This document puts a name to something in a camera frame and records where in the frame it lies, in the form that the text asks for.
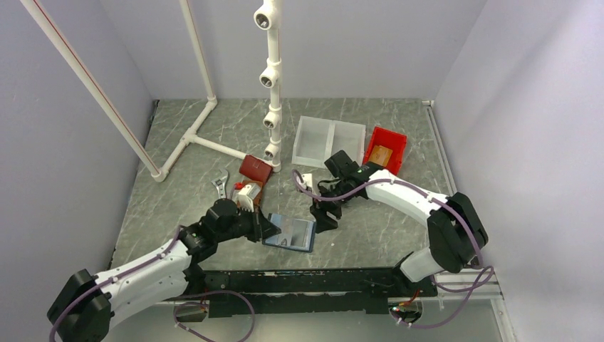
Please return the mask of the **silver VIP credit card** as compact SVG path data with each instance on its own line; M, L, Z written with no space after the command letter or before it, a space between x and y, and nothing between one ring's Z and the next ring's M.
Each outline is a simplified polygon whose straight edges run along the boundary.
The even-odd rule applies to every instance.
M314 226L313 221L293 220L283 229L286 240L283 245L290 249L309 252L313 245Z

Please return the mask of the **blue leather card holder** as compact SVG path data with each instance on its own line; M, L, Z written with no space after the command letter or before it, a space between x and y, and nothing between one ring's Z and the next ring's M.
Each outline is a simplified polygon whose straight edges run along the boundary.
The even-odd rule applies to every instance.
M316 234L315 221L274 213L269 215L269 221L275 224L281 233L264 239L263 245L303 253L313 251Z

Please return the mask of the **orange credit card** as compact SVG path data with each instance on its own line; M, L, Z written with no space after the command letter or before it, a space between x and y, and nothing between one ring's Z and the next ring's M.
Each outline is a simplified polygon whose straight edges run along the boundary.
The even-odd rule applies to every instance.
M381 146L376 145L373 147L370 156L368 158L368 162L374 162L377 165L386 167L390 161L392 156L392 150Z

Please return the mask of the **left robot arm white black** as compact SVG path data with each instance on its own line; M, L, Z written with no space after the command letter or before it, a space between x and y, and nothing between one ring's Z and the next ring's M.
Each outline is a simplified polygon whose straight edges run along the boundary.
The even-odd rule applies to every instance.
M237 207L218 199L199 219L179 225L161 247L114 269L72 274L46 316L54 341L101 341L130 316L165 299L199 297L205 287L200 264L217 252L222 242L244 237L260 242L281 230L260 209Z

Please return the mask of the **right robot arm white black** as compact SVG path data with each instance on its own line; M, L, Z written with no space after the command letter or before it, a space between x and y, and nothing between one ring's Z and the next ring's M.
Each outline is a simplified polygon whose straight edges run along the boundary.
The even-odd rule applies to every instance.
M400 179L375 162L359 165L340 150L325 162L330 180L311 181L309 174L293 174L297 188L313 202L310 213L317 232L336 229L342 206L355 197L386 204L422 224L428 233L427 246L412 252L395 266L394 290L409 296L420 281L441 271L460 272L489 237L472 201L463 193L445 195Z

